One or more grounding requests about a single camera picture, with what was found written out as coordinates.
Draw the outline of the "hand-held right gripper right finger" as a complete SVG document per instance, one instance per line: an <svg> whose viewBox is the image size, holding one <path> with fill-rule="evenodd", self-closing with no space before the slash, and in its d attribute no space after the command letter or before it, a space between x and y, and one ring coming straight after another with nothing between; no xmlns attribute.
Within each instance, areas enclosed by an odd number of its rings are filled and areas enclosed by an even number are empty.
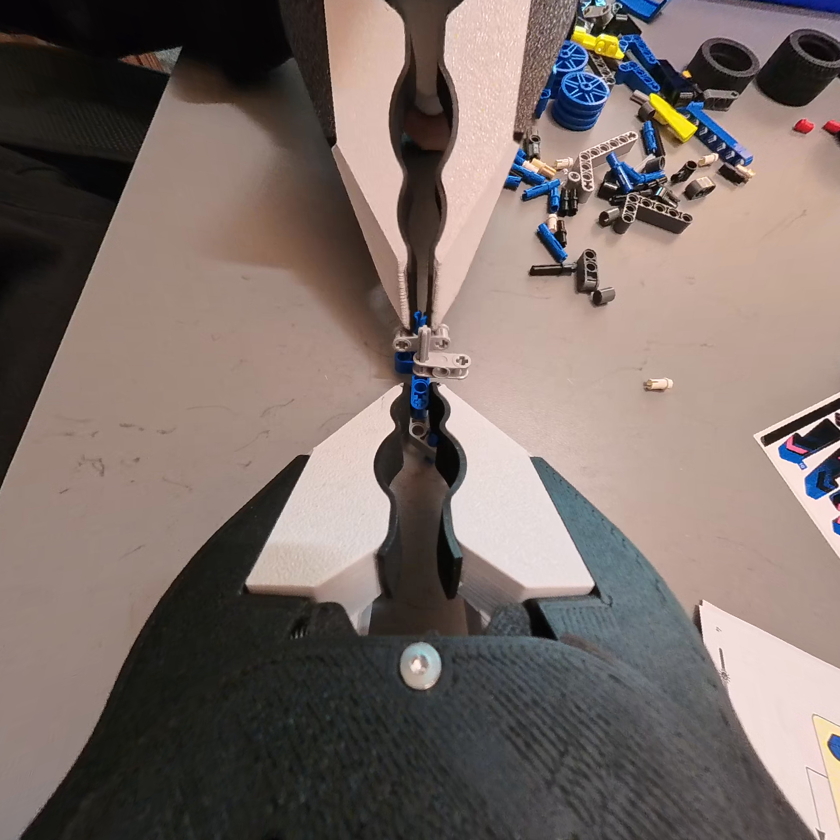
<svg viewBox="0 0 840 840"><path fill-rule="evenodd" d="M436 468L445 492L437 573L475 625L500 607L591 595L592 575L529 452L444 385L436 388Z"/></svg>

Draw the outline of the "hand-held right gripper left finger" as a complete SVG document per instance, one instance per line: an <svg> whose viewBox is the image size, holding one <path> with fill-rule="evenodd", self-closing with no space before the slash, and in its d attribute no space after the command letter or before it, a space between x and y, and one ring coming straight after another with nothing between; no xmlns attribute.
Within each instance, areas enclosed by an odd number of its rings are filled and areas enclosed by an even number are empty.
<svg viewBox="0 0 840 840"><path fill-rule="evenodd" d="M373 603L395 589L402 561L392 483L405 419L396 385L311 451L248 575L249 593L340 604L368 633Z"/></svg>

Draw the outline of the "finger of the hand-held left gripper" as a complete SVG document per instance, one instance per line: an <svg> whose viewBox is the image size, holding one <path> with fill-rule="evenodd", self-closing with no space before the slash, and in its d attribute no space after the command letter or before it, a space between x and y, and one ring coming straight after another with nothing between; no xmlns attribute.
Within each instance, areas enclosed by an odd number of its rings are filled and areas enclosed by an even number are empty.
<svg viewBox="0 0 840 840"><path fill-rule="evenodd" d="M513 160L529 10L526 1L464 1L446 19L443 69L454 126L440 174L445 212L435 246L434 326L459 293Z"/></svg>
<svg viewBox="0 0 840 840"><path fill-rule="evenodd" d="M407 69L405 25L383 1L326 1L324 13L332 154L377 275L408 329L408 251L398 216L405 169L392 139L393 99Z"/></svg>

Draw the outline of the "pile of lego pieces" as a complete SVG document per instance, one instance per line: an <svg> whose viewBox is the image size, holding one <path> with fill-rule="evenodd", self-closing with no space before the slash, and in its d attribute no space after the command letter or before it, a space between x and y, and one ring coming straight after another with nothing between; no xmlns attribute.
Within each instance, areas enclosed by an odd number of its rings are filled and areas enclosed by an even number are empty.
<svg viewBox="0 0 840 840"><path fill-rule="evenodd" d="M635 19L651 22L665 2L579 2L574 26L554 59L534 113L550 107L557 125L571 131L594 128L610 94L625 87L637 105L636 129L554 163L539 158L540 137L531 133L517 150L504 189L521 191L524 202L545 199L548 216L537 238L551 261L531 266L537 276L574 275L577 292L595 306L614 300L602 287L592 248L569 260L564 219L592 196L608 202L597 223L623 235L635 222L672 234L683 233L693 217L680 202L695 201L716 188L702 170L721 164L735 182L753 177L753 157L719 124L713 111L726 111L741 93L701 90L685 68L677 70L649 48Z"/></svg>

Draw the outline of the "small grey lego connector assembly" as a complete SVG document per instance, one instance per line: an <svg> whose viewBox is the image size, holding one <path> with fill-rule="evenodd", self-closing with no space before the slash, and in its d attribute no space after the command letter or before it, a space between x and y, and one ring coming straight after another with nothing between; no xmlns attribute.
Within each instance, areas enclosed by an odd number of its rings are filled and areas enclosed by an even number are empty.
<svg viewBox="0 0 840 840"><path fill-rule="evenodd" d="M415 333L397 331L392 342L396 353L408 354L412 372L431 380L464 380L469 374L471 359L466 353L452 350L448 327L423 325Z"/></svg>

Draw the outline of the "lego sticker sheet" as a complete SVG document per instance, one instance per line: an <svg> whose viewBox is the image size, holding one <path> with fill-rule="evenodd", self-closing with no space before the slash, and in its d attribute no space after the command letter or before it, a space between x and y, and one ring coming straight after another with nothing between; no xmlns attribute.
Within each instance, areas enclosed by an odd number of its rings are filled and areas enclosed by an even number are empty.
<svg viewBox="0 0 840 840"><path fill-rule="evenodd" d="M839 554L839 394L753 437Z"/></svg>

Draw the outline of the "lego instruction booklet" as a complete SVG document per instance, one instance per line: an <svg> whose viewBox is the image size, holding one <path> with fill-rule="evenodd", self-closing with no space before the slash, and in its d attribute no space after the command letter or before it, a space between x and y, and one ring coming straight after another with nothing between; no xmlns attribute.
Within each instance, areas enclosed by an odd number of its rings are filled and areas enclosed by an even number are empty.
<svg viewBox="0 0 840 840"><path fill-rule="evenodd" d="M839 838L839 670L699 605L704 645L744 731L815 838Z"/></svg>

